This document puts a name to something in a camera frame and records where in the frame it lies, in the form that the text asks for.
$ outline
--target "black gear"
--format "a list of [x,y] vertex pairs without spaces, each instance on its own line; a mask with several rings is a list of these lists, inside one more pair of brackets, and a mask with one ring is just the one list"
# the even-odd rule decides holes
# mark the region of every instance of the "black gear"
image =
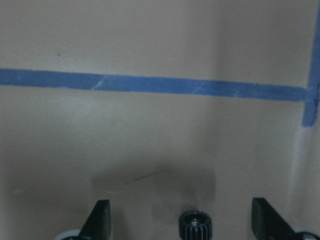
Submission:
[[179,236],[182,240],[210,240],[212,222],[202,211],[187,211],[179,218]]

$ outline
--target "vertical blue tape strip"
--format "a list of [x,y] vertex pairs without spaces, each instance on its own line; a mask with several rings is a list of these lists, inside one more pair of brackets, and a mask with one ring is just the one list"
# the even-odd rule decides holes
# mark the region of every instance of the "vertical blue tape strip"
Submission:
[[121,92],[189,94],[304,102],[302,87],[169,77],[0,69],[0,85]]
[[320,87],[320,4],[316,19],[316,29],[314,34],[313,51],[309,72],[308,88],[303,114],[303,127],[312,127],[318,114]]

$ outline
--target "horizontal blue tape strip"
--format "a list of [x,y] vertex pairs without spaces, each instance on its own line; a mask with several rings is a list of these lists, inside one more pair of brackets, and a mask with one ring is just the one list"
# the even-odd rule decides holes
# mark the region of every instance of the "horizontal blue tape strip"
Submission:
[[0,69],[0,85],[188,94],[291,102],[304,102],[307,96],[306,89],[294,86],[13,69]]
[[320,100],[320,4],[316,19],[316,29],[313,41],[312,59],[309,72],[307,95],[304,106],[302,126],[312,127],[318,114],[318,104]]

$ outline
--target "gray surface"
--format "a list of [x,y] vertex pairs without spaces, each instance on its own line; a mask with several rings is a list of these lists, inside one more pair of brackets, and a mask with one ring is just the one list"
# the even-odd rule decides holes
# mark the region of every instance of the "gray surface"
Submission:
[[[307,85],[317,1],[8,1],[0,68]],[[111,200],[115,240],[253,239],[252,197],[320,226],[303,103],[0,86],[0,238],[52,240]]]

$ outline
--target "blue painter's tape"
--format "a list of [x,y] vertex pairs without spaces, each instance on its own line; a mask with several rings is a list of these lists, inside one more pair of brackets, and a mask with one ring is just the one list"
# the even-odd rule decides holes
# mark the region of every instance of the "blue painter's tape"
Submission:
[[320,87],[320,4],[316,20],[313,51],[309,72],[308,88],[304,106],[302,126],[312,127],[317,120]]
[[294,86],[11,69],[0,69],[0,85],[188,94],[291,102],[304,102],[307,95],[306,89]]

